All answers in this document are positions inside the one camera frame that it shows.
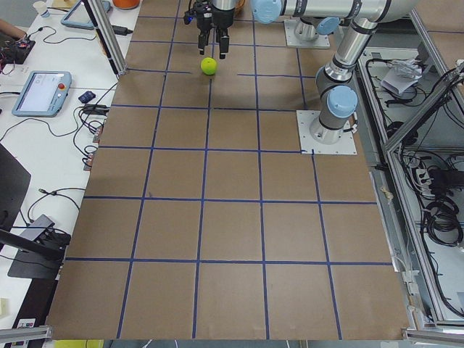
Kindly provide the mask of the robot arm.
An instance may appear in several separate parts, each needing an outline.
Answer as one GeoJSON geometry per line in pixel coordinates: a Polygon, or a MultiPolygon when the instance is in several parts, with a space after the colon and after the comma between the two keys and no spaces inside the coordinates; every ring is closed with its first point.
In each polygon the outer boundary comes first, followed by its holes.
{"type": "Polygon", "coordinates": [[[214,29],[219,45],[219,59],[226,58],[230,43],[228,29],[233,24],[235,6],[236,1],[229,0],[195,1],[193,11],[199,29],[198,48],[201,55],[204,55],[210,32],[214,29]]]}
{"type": "Polygon", "coordinates": [[[332,60],[316,74],[321,111],[311,123],[310,134],[322,144],[335,144],[345,122],[357,107],[357,94],[348,86],[352,72],[370,37],[381,22],[392,22],[408,14],[416,1],[252,1],[254,18],[268,24],[282,15],[335,17],[350,21],[332,60]]]}

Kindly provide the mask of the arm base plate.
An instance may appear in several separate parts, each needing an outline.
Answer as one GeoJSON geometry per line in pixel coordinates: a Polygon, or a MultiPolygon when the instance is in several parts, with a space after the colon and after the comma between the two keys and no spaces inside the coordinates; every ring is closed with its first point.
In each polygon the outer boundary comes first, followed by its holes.
{"type": "Polygon", "coordinates": [[[291,48],[329,49],[327,35],[318,34],[315,26],[303,19],[284,20],[286,45],[291,48]]]}
{"type": "Polygon", "coordinates": [[[327,130],[319,121],[318,110],[297,110],[299,142],[303,154],[356,155],[356,124],[346,119],[340,130],[327,130]]]}

